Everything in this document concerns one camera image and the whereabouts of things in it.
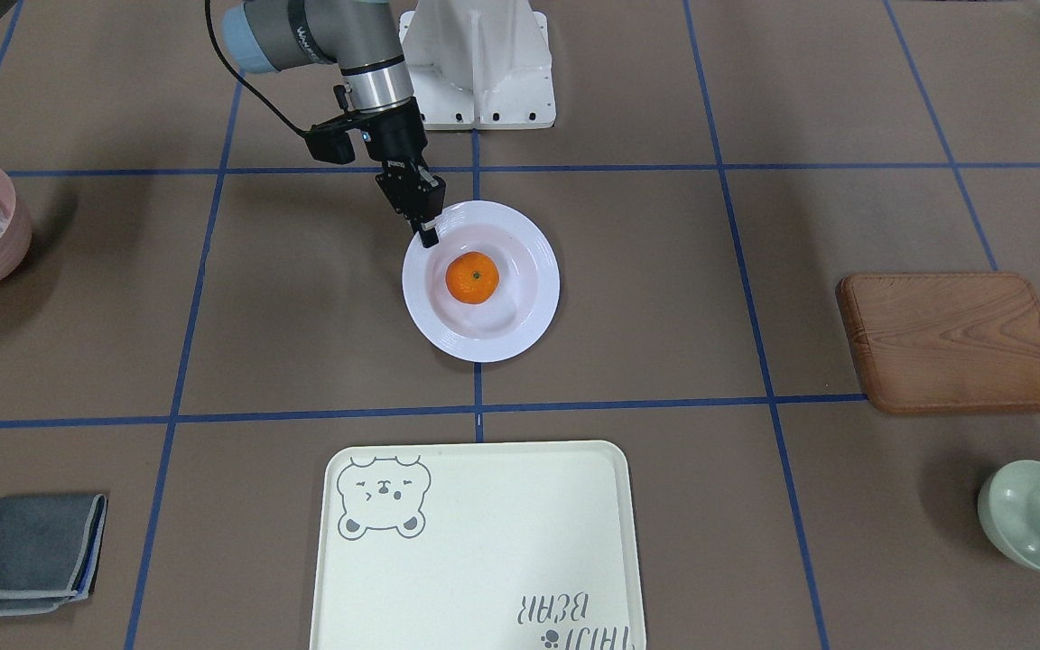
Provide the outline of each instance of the bear face drawing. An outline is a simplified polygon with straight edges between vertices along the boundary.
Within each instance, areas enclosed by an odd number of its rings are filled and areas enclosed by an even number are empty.
[[[433,476],[420,463],[400,458],[352,458],[339,472],[335,489],[343,497],[339,535],[360,539],[368,530],[395,528],[406,538],[424,530],[424,493]]]

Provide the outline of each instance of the folded towel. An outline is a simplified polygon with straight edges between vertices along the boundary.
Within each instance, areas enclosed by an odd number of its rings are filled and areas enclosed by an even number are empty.
[[[102,494],[0,498],[0,617],[86,598],[105,518]]]

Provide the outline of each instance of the black cable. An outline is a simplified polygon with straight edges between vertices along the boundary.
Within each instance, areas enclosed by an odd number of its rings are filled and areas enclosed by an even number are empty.
[[[219,48],[219,42],[215,41],[215,26],[211,24],[211,0],[203,1],[203,10],[205,10],[205,12],[207,14],[207,36],[211,37],[211,48],[215,49],[215,55],[217,55],[219,61],[223,62],[223,67],[226,67],[226,69],[228,69],[228,72],[231,73],[231,77],[236,78],[236,81],[242,83],[243,87],[246,87],[248,90],[251,90],[252,95],[255,95],[256,98],[259,98],[260,102],[263,102],[264,106],[270,108],[272,113],[275,113],[278,119],[280,119],[289,129],[291,129],[291,131],[294,132],[295,135],[303,137],[306,131],[303,128],[296,127],[296,125],[294,125],[291,122],[291,120],[288,120],[288,115],[285,115],[282,112],[280,112],[280,108],[276,108],[276,104],[272,104],[270,100],[264,98],[263,93],[256,90],[256,87],[251,83],[249,83],[248,79],[244,79],[242,75],[236,72],[235,67],[232,66],[231,62],[228,62],[228,58],[223,55],[223,49]]]

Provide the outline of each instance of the white tray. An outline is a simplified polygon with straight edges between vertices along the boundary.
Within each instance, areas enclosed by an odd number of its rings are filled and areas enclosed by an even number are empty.
[[[362,447],[329,462],[311,649],[451,647],[644,649],[616,445]]]

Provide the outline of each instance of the wooden cutting board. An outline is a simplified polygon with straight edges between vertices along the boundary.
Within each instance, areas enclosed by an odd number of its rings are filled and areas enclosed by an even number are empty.
[[[1040,411],[1040,304],[1024,277],[862,272],[837,297],[879,410]]]

